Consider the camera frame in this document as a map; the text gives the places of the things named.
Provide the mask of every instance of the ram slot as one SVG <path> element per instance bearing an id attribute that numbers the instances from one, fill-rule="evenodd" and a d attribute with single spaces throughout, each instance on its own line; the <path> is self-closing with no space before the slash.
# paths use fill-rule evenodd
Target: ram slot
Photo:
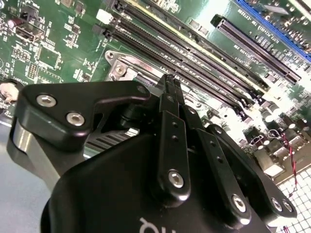
<path id="1" fill-rule="evenodd" d="M 178 63 L 174 59 L 170 58 L 166 54 L 161 54 L 158 51 L 151 49 L 152 46 L 147 46 L 141 43 L 139 40 L 129 35 L 125 29 L 117 26 L 115 28 L 115 31 L 110 32 L 109 34 L 111 34 L 112 38 L 114 38 L 115 40 L 129 45 L 131 48 L 137 50 L 138 52 L 141 52 L 148 60 L 155 61 L 155 63 L 161 64 L 163 68 L 168 70 L 170 73 L 175 74 L 176 76 L 184 79 L 185 81 L 188 81 L 189 83 L 198 87 L 198 89 L 201 90 L 203 93 L 207 93 L 211 97 L 224 103 L 226 106 L 233 109 L 241 108 L 239 106 L 239 102 L 235 98 L 227 95 L 227 93 L 225 93 L 221 89 L 218 90 L 215 89 L 214 86 L 210 86 L 202 78 L 198 79 L 197 77 L 194 77 L 193 74 L 189 74 L 188 72 L 180 68 Z"/>
<path id="2" fill-rule="evenodd" d="M 289 83 L 296 84 L 299 80 L 301 80 L 300 76 L 286 67 L 277 58 L 254 42 L 249 36 L 241 32 L 224 17 L 216 15 L 211 23 L 217 28 L 218 31 L 231 39 L 249 54 L 256 57 L 258 61 L 269 67 L 273 72 L 283 77 Z"/>
<path id="3" fill-rule="evenodd" d="M 194 59 L 193 56 L 188 56 L 188 51 L 177 47 L 175 47 L 177 50 L 174 50 L 174 47 L 166 44 L 163 42 L 163 40 L 159 40 L 157 37 L 153 36 L 151 33 L 147 32 L 131 21 L 121 20 L 119 25 L 129 31 L 130 34 L 134 34 L 138 38 L 141 38 L 143 41 L 147 41 L 148 43 L 157 47 L 162 54 L 167 54 L 169 57 L 171 57 L 171 60 L 179 61 L 177 65 L 181 66 L 189 74 L 193 74 L 195 77 L 199 77 L 199 79 L 204 80 L 209 86 L 214 86 L 219 90 L 222 89 L 226 95 L 230 95 L 236 98 L 243 104 L 245 108 L 253 104 L 253 102 L 248 100 L 243 94 L 231 89 L 231 87 L 228 87 L 226 84 L 218 80 L 214 74 L 209 72 L 209 67 L 205 66 L 204 63 L 197 65 L 196 63 L 198 61 Z"/>
<path id="4" fill-rule="evenodd" d="M 234 64 L 233 67 L 236 67 L 239 69 L 239 71 L 242 71 L 245 73 L 245 77 L 249 79 L 253 83 L 257 83 L 264 89 L 268 89 L 269 85 L 265 83 L 259 76 L 255 75 L 254 73 L 251 73 L 249 70 L 244 69 L 242 66 L 237 64 L 234 60 L 232 60 L 230 57 L 225 55 L 223 52 L 221 52 L 217 47 L 215 47 L 213 44 L 208 42 L 206 39 L 202 38 L 200 35 L 198 35 L 195 31 L 193 31 L 189 26 L 186 24 L 180 22 L 178 19 L 176 19 L 174 16 L 171 16 L 167 12 L 163 11 L 163 9 L 159 8 L 158 5 L 150 2 L 150 5 L 155 7 L 159 12 L 163 13 L 166 18 L 169 18 L 175 25 L 178 24 L 178 27 L 181 30 L 187 30 L 187 32 L 191 33 L 195 40 L 202 45 L 208 52 L 213 53 L 216 55 L 219 59 L 226 60 L 226 62 L 230 64 Z M 150 27 L 151 29 L 155 30 L 157 33 L 159 33 L 162 37 L 165 37 L 166 39 L 174 42 L 176 45 L 181 46 L 183 49 L 190 51 L 193 53 L 193 56 L 197 60 L 203 60 L 205 63 L 209 63 L 208 61 L 212 61 L 210 58 L 208 58 L 206 55 L 201 53 L 199 50 L 197 50 L 194 46 L 187 43 L 186 41 L 182 40 L 180 37 L 178 37 L 174 32 L 171 32 L 170 30 L 163 27 L 163 25 L 159 24 L 156 20 L 146 16 L 143 14 L 140 10 L 133 7 L 132 5 L 127 5 L 124 9 L 122 9 L 122 12 L 126 15 L 129 15 L 132 18 L 136 18 L 139 20 L 142 24 L 145 26 Z M 250 86 L 249 83 L 246 83 L 245 81 L 237 78 L 234 74 L 232 74 L 230 71 L 228 71 L 226 68 L 222 67 L 221 65 L 217 64 L 216 62 L 213 62 L 215 65 L 209 64 L 211 67 L 214 67 L 215 69 L 219 68 L 218 71 L 222 73 L 222 75 L 226 75 L 227 78 L 230 77 L 230 81 L 234 83 L 236 86 L 238 86 L 240 89 L 243 89 L 243 91 L 248 92 L 249 90 L 254 91 L 254 88 Z"/>

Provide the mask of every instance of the dimm slot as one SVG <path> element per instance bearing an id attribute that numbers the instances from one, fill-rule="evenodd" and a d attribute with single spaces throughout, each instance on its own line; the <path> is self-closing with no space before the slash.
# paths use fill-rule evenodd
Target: dimm slot
<path id="1" fill-rule="evenodd" d="M 224 17 L 216 15 L 212 19 L 211 23 L 217 28 L 218 31 L 231 39 L 249 54 L 256 57 L 261 63 L 269 67 L 272 71 L 286 79 L 291 84 L 296 84 L 299 80 L 301 80 L 300 76 L 287 68 L 268 51 L 256 44 L 249 36 L 241 32 Z"/>
<path id="2" fill-rule="evenodd" d="M 191 48 L 191 45 L 187 45 L 186 42 L 172 34 L 171 32 L 168 32 L 167 30 L 164 30 L 163 27 L 161 27 L 159 24 L 155 23 L 152 20 L 149 20 L 148 17 L 146 17 L 144 14 L 141 14 L 137 9 L 129 10 L 126 12 L 129 16 L 136 18 L 140 21 L 140 23 L 144 24 L 147 27 L 150 27 L 153 29 L 161 38 L 164 39 L 164 41 L 169 42 L 169 44 L 173 45 L 172 48 L 178 51 L 182 51 L 185 56 L 190 54 L 197 62 L 203 64 L 204 66 L 212 67 L 216 72 L 218 72 L 221 76 L 226 78 L 227 80 L 230 80 L 237 88 L 241 89 L 244 93 L 249 93 L 250 91 L 255 91 L 253 87 L 249 86 L 248 84 L 242 82 L 240 79 L 238 79 L 236 76 L 234 76 L 232 73 L 227 71 L 224 67 L 217 64 L 216 62 L 212 61 L 208 57 L 204 56 L 203 54 L 199 53 L 198 51 L 195 51 L 194 48 Z"/>
<path id="3" fill-rule="evenodd" d="M 219 51 L 219 49 L 217 47 L 215 47 L 213 44 L 211 44 L 209 41 L 207 41 L 206 39 L 203 39 L 202 37 L 200 37 L 200 35 L 198 35 L 195 31 L 193 31 L 188 25 L 180 22 L 174 16 L 171 16 L 167 12 L 163 11 L 163 9 L 159 8 L 153 2 L 147 1 L 147 3 L 150 4 L 151 6 L 155 7 L 162 14 L 164 14 L 166 18 L 170 18 L 175 24 L 178 24 L 180 26 L 180 28 L 183 28 L 184 30 L 187 30 L 187 32 L 189 32 L 189 33 L 191 33 L 191 34 L 193 34 L 195 36 L 198 36 L 198 38 L 196 40 L 200 40 L 199 44 L 202 44 L 202 47 L 204 47 L 206 50 L 208 50 L 209 52 L 213 53 L 214 55 L 217 55 L 217 57 L 219 59 L 226 60 L 227 62 L 234 64 L 234 67 L 239 69 L 240 72 L 242 70 L 244 72 L 245 77 L 248 78 L 251 82 L 258 83 L 260 86 L 262 86 L 265 89 L 269 88 L 269 85 L 267 83 L 265 83 L 259 76 L 257 76 L 256 74 L 250 72 L 249 70 L 246 70 L 245 68 L 243 68 L 242 66 L 237 64 L 234 60 L 232 60 L 226 54 L 224 54 L 223 52 Z M 205 62 L 211 61 L 211 59 L 207 58 L 206 55 L 202 54 L 200 51 L 198 51 L 191 44 L 189 44 L 189 43 L 185 42 L 184 40 L 180 39 L 173 32 L 169 31 L 168 29 L 166 29 L 165 27 L 160 25 L 154 19 L 152 19 L 152 18 L 146 16 L 145 14 L 143 14 L 140 10 L 138 10 L 134 6 L 128 4 L 123 10 L 124 10 L 125 14 L 138 19 L 139 21 L 141 21 L 146 26 L 149 26 L 150 28 L 153 28 L 154 30 L 158 31 L 162 35 L 166 36 L 170 40 L 172 40 L 175 43 L 177 43 L 178 45 L 182 46 L 184 49 L 187 49 L 188 51 L 191 51 L 193 53 L 193 55 L 197 57 L 197 59 L 201 58 L 201 59 L 205 60 Z M 215 67 L 219 67 L 219 70 L 225 70 L 226 73 L 229 73 L 229 71 L 227 71 L 226 68 L 222 67 L 221 65 L 217 64 L 216 62 L 214 62 L 214 64 L 215 64 L 214 65 Z M 240 85 L 244 86 L 244 89 L 248 89 L 248 88 L 251 87 L 248 83 L 246 83 L 243 80 L 240 80 L 239 78 L 237 78 L 233 74 L 231 74 L 230 77 L 233 77 L 233 78 L 230 79 L 233 83 L 235 83 L 236 85 L 238 85 L 238 83 L 239 83 Z"/>
<path id="4" fill-rule="evenodd" d="M 233 109 L 240 108 L 236 99 L 231 99 L 230 97 L 227 97 L 224 93 L 219 92 L 208 86 L 208 84 L 206 84 L 204 81 L 198 80 L 195 77 L 191 76 L 187 72 L 180 69 L 176 64 L 172 63 L 172 61 L 166 58 L 164 55 L 161 55 L 157 51 L 152 50 L 148 46 L 128 35 L 128 33 L 116 30 L 112 33 L 112 37 L 118 41 L 123 42 L 124 44 L 133 47 L 137 51 L 142 52 L 142 54 L 144 54 L 149 60 L 155 60 L 157 63 L 163 64 L 164 68 L 166 68 L 170 73 L 173 73 L 176 76 L 179 76 L 180 78 L 192 83 L 193 85 L 197 86 L 201 91 L 207 93 L 208 95 L 211 95 L 213 98 L 219 100 L 225 105 Z"/>
<path id="5" fill-rule="evenodd" d="M 142 38 L 148 43 L 151 43 L 154 46 L 158 47 L 159 51 L 161 51 L 162 53 L 167 53 L 170 55 L 171 58 L 179 60 L 181 62 L 181 65 L 185 67 L 186 70 L 189 70 L 190 73 L 193 73 L 196 76 L 202 75 L 203 77 L 207 77 L 211 82 L 213 82 L 215 86 L 223 89 L 228 95 L 232 95 L 237 98 L 245 107 L 248 107 L 248 105 L 252 104 L 252 102 L 249 101 L 245 96 L 237 91 L 234 91 L 233 89 L 230 89 L 228 86 L 226 86 L 225 83 L 218 80 L 217 77 L 214 76 L 214 74 L 208 71 L 208 67 L 204 67 L 204 64 L 198 66 L 195 63 L 197 61 L 192 60 L 192 58 L 188 58 L 187 55 L 185 55 L 188 52 L 183 51 L 182 48 L 179 48 L 178 52 L 176 52 L 174 49 L 172 49 L 171 46 L 167 45 L 162 40 L 159 40 L 157 37 L 153 36 L 152 34 L 145 31 L 143 28 L 139 27 L 131 21 L 121 20 L 119 25 L 129 31 L 131 34 L 136 34 L 136 36 L 138 36 L 139 38 Z"/>

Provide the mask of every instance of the green circuit board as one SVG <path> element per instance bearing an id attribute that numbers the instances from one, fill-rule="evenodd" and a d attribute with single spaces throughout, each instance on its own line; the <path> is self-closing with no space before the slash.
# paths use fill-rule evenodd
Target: green circuit board
<path id="1" fill-rule="evenodd" d="M 140 6 L 145 12 L 149 11 L 155 17 L 159 16 L 146 3 L 147 1 L 128 0 L 127 2 Z M 206 38 L 247 70 L 267 81 L 271 88 L 276 90 L 272 92 L 276 99 L 287 99 L 289 96 L 295 105 L 295 108 L 290 111 L 292 115 L 297 113 L 307 115 L 302 109 L 308 109 L 310 101 L 308 98 L 300 98 L 300 96 L 305 96 L 309 92 L 306 83 L 309 83 L 308 67 L 310 64 L 274 37 L 272 33 L 269 33 L 236 1 L 226 0 L 219 4 L 218 0 L 194 0 L 191 2 L 167 0 L 166 5 L 161 5 L 160 2 L 165 1 L 157 1 L 163 10 L 197 31 L 200 36 Z M 126 43 L 114 38 L 109 40 L 93 33 L 94 24 L 103 25 L 96 18 L 99 9 L 115 12 L 111 9 L 112 0 L 10 0 L 4 3 L 0 18 L 2 79 L 13 78 L 23 84 L 103 81 L 111 68 L 104 57 L 107 50 L 134 54 L 148 60 L 144 54 Z M 37 20 L 33 24 L 44 34 L 41 39 L 33 43 L 26 42 L 8 29 L 8 21 L 17 18 L 25 6 L 31 6 L 37 11 Z M 221 34 L 210 23 L 215 14 L 224 16 L 275 55 L 282 63 L 294 70 L 302 78 L 303 84 L 297 84 L 293 88 L 286 80 Z M 152 30 L 144 26 L 142 28 L 156 36 Z M 187 36 L 185 35 L 186 39 L 195 43 L 192 38 Z M 205 52 L 205 55 L 210 56 L 237 76 L 242 76 L 234 67 L 216 58 L 212 53 Z M 10 111 L 6 114 L 11 116 L 14 104 L 9 109 Z"/>

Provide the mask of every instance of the black metal bracket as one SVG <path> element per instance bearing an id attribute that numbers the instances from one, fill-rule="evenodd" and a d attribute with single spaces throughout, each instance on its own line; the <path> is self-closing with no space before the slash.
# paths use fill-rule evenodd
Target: black metal bracket
<path id="1" fill-rule="evenodd" d="M 104 201 L 108 190 L 116 195 L 111 199 L 124 199 L 123 192 L 132 196 L 139 211 L 146 203 L 150 205 L 152 197 L 152 211 L 141 213 L 149 216 L 161 207 L 168 214 L 180 208 L 183 214 L 192 210 L 194 215 L 206 215 L 202 209 L 208 208 L 208 216 L 221 232 L 247 229 L 253 223 L 265 232 L 264 224 L 277 217 L 297 215 L 290 201 L 219 126 L 205 130 L 197 112 L 185 105 L 177 79 L 164 75 L 156 87 L 163 92 L 160 97 L 134 81 L 30 85 L 20 92 L 9 154 L 53 190 L 45 211 L 48 218 L 54 221 L 62 216 L 61 203 L 70 200 L 73 204 L 66 210 L 75 219 L 68 223 L 70 227 L 62 221 L 51 222 L 51 232 L 65 232 L 63 227 L 70 229 L 66 232 L 77 232 L 81 224 L 79 229 L 86 229 L 78 219 L 81 215 L 99 218 L 101 206 L 109 205 Z M 98 158 L 84 160 L 86 141 L 131 127 L 140 129 L 140 134 Z M 191 157 L 188 148 L 195 151 Z M 114 179 L 127 189 L 113 185 Z M 135 195 L 128 189 L 131 182 Z M 86 212 L 82 213 L 74 204 L 85 203 L 87 193 L 92 208 L 83 206 Z M 105 220 L 94 222 L 101 230 L 107 225 Z"/>

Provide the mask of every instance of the expansion slot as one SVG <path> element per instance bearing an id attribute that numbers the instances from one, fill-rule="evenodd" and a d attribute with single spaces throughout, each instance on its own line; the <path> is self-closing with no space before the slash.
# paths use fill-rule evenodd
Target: expansion slot
<path id="1" fill-rule="evenodd" d="M 158 35 L 158 37 L 162 38 L 163 42 L 167 42 L 168 44 L 170 44 L 172 48 L 175 48 L 176 50 L 179 50 L 179 51 L 183 51 L 183 54 L 189 54 L 189 52 L 191 52 L 191 57 L 193 57 L 197 62 L 199 62 L 200 64 L 204 64 L 204 66 L 208 66 L 214 69 L 214 71 L 219 73 L 219 76 L 222 76 L 223 78 L 228 80 L 230 83 L 234 84 L 237 88 L 242 90 L 244 93 L 256 92 L 256 90 L 252 86 L 238 79 L 229 70 L 217 64 L 212 59 L 208 58 L 206 55 L 202 54 L 192 45 L 181 40 L 174 33 L 162 27 L 155 20 L 147 17 L 145 14 L 141 13 L 135 7 L 128 5 L 123 10 L 123 12 L 132 18 L 136 18 L 137 20 L 140 21 L 140 23 L 144 24 L 145 26 L 153 29 Z"/>
<path id="2" fill-rule="evenodd" d="M 162 54 L 167 54 L 170 57 L 170 60 L 179 60 L 180 63 L 178 65 L 189 73 L 195 76 L 203 77 L 206 82 L 208 82 L 206 79 L 209 79 L 213 86 L 217 87 L 218 89 L 222 89 L 227 93 L 227 95 L 232 95 L 234 98 L 238 99 L 244 105 L 244 107 L 247 108 L 248 105 L 252 104 L 252 102 L 250 102 L 241 93 L 233 90 L 231 87 L 218 80 L 214 74 L 210 73 L 210 69 L 206 64 L 194 59 L 193 56 L 187 56 L 188 51 L 184 50 L 182 47 L 178 48 L 176 47 L 176 44 L 174 44 L 174 48 L 174 46 L 166 44 L 163 40 L 158 39 L 157 37 L 153 36 L 149 32 L 128 20 L 121 20 L 119 26 L 130 32 L 131 35 L 135 34 L 138 38 L 143 39 L 143 41 L 147 41 L 148 43 L 157 47 Z"/>
<path id="3" fill-rule="evenodd" d="M 297 55 L 303 58 L 307 62 L 311 62 L 311 56 L 306 54 L 302 49 L 294 44 L 286 35 L 280 32 L 275 26 L 273 26 L 269 21 L 265 20 L 254 8 L 248 5 L 245 0 L 236 0 L 237 4 L 240 5 L 247 13 L 252 15 L 257 21 L 259 21 L 263 26 L 268 28 L 273 32 L 281 41 L 283 41 L 290 49 L 295 51 Z"/>
<path id="4" fill-rule="evenodd" d="M 197 78 L 189 74 L 187 71 L 179 67 L 178 61 L 171 59 L 166 54 L 161 54 L 158 51 L 151 49 L 152 46 L 146 46 L 140 41 L 133 38 L 128 32 L 119 26 L 115 28 L 115 31 L 107 32 L 107 34 L 112 35 L 112 37 L 118 41 L 123 42 L 124 44 L 129 45 L 135 50 L 144 54 L 149 60 L 156 61 L 158 64 L 162 64 L 166 70 L 170 73 L 175 74 L 176 76 L 188 81 L 189 83 L 197 86 L 203 92 L 211 95 L 213 98 L 219 100 L 225 105 L 231 108 L 239 108 L 238 101 L 235 98 L 227 95 L 222 89 L 216 89 L 214 86 L 210 86 L 203 78 Z"/>
<path id="5" fill-rule="evenodd" d="M 222 34 L 231 39 L 234 43 L 256 57 L 258 61 L 269 67 L 276 74 L 286 79 L 291 84 L 296 84 L 301 77 L 281 63 L 268 51 L 254 42 L 249 36 L 241 32 L 224 17 L 216 15 L 211 22 Z"/>
<path id="6" fill-rule="evenodd" d="M 134 0 L 125 0 L 126 3 L 128 3 L 128 5 L 131 5 L 133 7 L 136 7 L 137 9 L 139 9 L 141 12 L 143 12 L 145 15 L 147 15 L 148 17 L 156 20 L 160 25 L 162 25 L 164 28 L 168 29 L 170 32 L 172 32 L 173 34 L 177 35 L 178 37 L 180 37 L 182 40 L 186 41 L 187 43 L 189 43 L 191 46 L 193 46 L 196 50 L 200 51 L 202 54 L 204 54 L 205 56 L 210 57 L 211 59 L 213 59 L 215 62 L 223 65 L 224 67 L 226 67 L 230 72 L 232 72 L 233 74 L 235 74 L 237 77 L 239 77 L 240 79 L 244 80 L 247 84 L 251 85 L 252 87 L 254 87 L 256 90 L 260 90 L 262 93 L 267 94 L 267 92 L 261 88 L 260 86 L 258 86 L 257 84 L 255 84 L 254 82 L 250 81 L 247 77 L 245 77 L 244 75 L 242 75 L 241 73 L 239 73 L 237 70 L 235 70 L 234 68 L 230 67 L 229 65 L 227 65 L 222 59 L 220 59 L 217 55 L 215 55 L 214 53 L 208 51 L 206 48 L 203 48 L 201 45 L 199 45 L 197 42 L 193 41 L 192 39 L 189 39 L 187 36 L 185 36 L 184 34 L 182 34 L 179 30 L 176 30 L 174 27 L 172 27 L 171 25 L 169 25 L 166 21 L 164 21 L 163 19 L 160 19 L 158 16 L 156 16 L 155 14 L 153 14 L 152 12 L 150 12 L 149 10 L 145 9 L 143 6 L 139 5 L 136 1 Z M 269 95 L 270 98 L 272 100 L 274 100 L 275 102 L 277 102 L 277 100 Z"/>

